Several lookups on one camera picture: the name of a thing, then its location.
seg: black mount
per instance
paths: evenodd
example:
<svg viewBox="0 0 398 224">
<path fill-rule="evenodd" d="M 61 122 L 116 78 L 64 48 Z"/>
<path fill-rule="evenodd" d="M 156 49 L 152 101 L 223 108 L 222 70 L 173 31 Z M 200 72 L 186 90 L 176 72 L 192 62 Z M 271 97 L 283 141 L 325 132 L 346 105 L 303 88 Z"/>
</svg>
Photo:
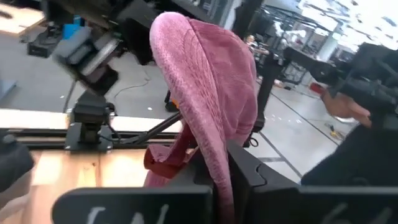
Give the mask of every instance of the black mount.
<svg viewBox="0 0 398 224">
<path fill-rule="evenodd" d="M 68 151 L 106 152 L 113 148 L 109 128 L 112 108 L 105 97 L 85 91 L 77 100 L 69 119 L 65 138 Z"/>
<path fill-rule="evenodd" d="M 282 70 L 284 69 L 284 64 L 281 64 L 280 62 L 280 58 L 274 55 L 274 53 L 270 52 L 268 55 L 266 55 L 264 63 L 260 67 L 257 67 L 257 72 L 262 74 L 262 81 L 257 94 L 257 119 L 254 123 L 252 132 L 248 140 L 246 140 L 244 143 L 243 147 L 250 146 L 250 139 L 252 138 L 253 133 L 258 133 L 261 131 L 266 123 L 264 112 L 266 110 L 268 98 L 272 87 L 274 86 L 275 79 L 282 73 Z"/>
</svg>

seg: gray floor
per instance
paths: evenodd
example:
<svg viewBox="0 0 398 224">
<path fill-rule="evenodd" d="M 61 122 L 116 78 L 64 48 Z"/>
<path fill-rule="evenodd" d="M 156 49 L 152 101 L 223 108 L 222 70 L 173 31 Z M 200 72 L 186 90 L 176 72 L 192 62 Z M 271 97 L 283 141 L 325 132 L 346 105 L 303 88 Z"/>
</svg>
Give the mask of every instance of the gray floor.
<svg viewBox="0 0 398 224">
<path fill-rule="evenodd" d="M 15 38 L 0 35 L 0 48 L 0 76 L 18 81 L 0 107 L 61 112 L 72 83 L 69 75 L 51 59 L 27 56 L 26 45 Z M 156 66 L 142 67 L 131 54 L 112 64 L 119 71 L 120 82 L 107 98 L 116 104 L 121 116 L 160 119 L 170 116 L 164 108 L 167 85 Z M 82 92 L 82 87 L 76 88 L 70 107 Z M 340 143 L 330 136 L 325 124 L 333 124 L 344 133 L 353 127 L 329 116 L 319 97 L 302 86 L 292 91 L 274 88 L 264 114 L 266 125 L 254 135 L 259 147 L 247 150 L 295 182 Z"/>
<path fill-rule="evenodd" d="M 0 77 L 17 80 L 17 87 L 0 102 L 0 107 L 61 112 L 72 84 L 70 76 L 51 58 L 27 56 L 26 44 L 19 43 L 16 38 L 0 35 L 0 49 Z M 163 103 L 167 85 L 157 67 L 138 65 L 131 54 L 111 64 L 119 71 L 120 81 L 108 93 L 107 99 L 116 104 L 119 115 L 162 119 L 170 116 Z M 82 87 L 78 86 L 70 107 L 82 93 Z"/>
</svg>

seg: pink cloth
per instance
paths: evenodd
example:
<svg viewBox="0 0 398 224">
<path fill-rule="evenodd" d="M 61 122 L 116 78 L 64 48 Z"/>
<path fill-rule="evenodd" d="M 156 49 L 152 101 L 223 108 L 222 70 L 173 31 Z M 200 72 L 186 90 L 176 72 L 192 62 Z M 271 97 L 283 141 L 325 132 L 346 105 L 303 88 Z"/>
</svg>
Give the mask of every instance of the pink cloth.
<svg viewBox="0 0 398 224">
<path fill-rule="evenodd" d="M 145 184 L 167 183 L 189 160 L 187 148 L 196 141 L 218 188 L 220 223 L 233 224 L 226 140 L 243 145 L 257 118 L 252 53 L 232 32 L 175 12 L 155 19 L 150 46 L 184 122 L 171 148 L 148 147 Z"/>
</svg>

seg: hand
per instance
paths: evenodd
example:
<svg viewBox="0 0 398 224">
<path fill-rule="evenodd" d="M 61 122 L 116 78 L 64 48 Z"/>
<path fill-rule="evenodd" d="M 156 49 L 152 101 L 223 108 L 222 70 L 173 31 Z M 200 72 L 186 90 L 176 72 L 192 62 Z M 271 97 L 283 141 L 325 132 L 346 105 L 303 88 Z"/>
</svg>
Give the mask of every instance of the hand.
<svg viewBox="0 0 398 224">
<path fill-rule="evenodd" d="M 354 118 L 366 127 L 370 127 L 372 125 L 372 122 L 369 119 L 370 112 L 355 103 L 351 97 L 339 93 L 336 97 L 332 98 L 326 91 L 322 96 L 322 101 L 332 116 L 337 116 L 339 118 Z"/>
</svg>

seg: desk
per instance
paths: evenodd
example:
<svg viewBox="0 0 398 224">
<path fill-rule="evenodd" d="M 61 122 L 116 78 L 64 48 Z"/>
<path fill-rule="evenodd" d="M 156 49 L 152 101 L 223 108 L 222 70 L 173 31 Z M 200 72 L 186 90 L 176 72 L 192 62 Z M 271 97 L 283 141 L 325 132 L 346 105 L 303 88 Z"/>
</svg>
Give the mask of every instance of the desk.
<svg viewBox="0 0 398 224">
<path fill-rule="evenodd" d="M 65 129 L 63 113 L 0 110 L 0 128 Z M 115 117 L 117 131 L 146 131 L 162 119 Z M 179 132 L 175 123 L 165 132 Z M 35 159 L 28 206 L 2 224 L 51 224 L 54 201 L 66 191 L 80 187 L 141 187 L 147 170 L 143 166 L 145 149 L 111 151 L 108 154 L 69 154 L 65 151 L 32 151 Z"/>
<path fill-rule="evenodd" d="M 21 37 L 45 20 L 43 12 L 35 9 L 17 8 L 0 4 L 0 11 L 8 12 L 12 15 L 12 19 L 0 17 L 0 31 L 3 34 L 16 37 Z"/>
</svg>

